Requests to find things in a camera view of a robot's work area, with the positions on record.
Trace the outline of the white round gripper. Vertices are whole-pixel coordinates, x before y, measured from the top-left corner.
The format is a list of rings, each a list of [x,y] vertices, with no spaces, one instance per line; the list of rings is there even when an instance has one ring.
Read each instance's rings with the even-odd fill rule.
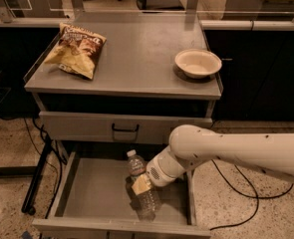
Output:
[[[147,174],[133,177],[132,190],[143,194],[156,187],[165,187],[178,178],[179,163],[169,149],[164,149],[147,164]]]

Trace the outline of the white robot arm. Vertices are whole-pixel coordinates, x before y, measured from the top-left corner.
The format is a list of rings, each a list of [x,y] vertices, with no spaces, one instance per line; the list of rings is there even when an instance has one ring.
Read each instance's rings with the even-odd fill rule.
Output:
[[[216,133],[184,124],[133,184],[135,194],[165,187],[187,171],[220,159],[294,183],[294,133]]]

